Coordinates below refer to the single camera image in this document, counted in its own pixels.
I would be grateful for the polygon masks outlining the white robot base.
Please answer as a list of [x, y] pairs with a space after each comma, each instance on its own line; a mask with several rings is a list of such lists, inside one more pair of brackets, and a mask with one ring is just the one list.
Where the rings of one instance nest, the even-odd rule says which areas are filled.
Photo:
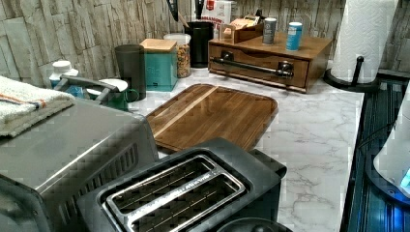
[[382, 149], [370, 162], [367, 176], [388, 197], [409, 206], [410, 93], [406, 87], [397, 119]]

